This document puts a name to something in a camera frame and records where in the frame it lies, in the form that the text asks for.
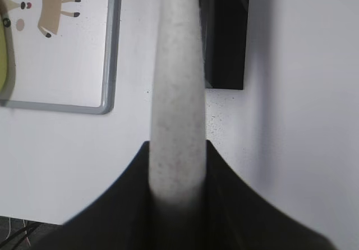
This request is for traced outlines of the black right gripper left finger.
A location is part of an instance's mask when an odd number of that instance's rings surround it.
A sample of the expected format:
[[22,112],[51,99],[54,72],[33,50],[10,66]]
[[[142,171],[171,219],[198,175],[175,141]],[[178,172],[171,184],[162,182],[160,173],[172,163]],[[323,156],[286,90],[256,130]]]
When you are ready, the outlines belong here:
[[125,171],[92,204],[33,249],[153,249],[149,142]]

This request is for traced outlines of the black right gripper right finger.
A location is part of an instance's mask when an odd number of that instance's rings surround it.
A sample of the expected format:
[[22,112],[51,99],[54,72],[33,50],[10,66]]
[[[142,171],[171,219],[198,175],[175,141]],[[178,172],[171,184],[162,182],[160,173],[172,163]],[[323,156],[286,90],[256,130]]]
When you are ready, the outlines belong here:
[[322,234],[270,204],[206,142],[206,249],[335,249]]

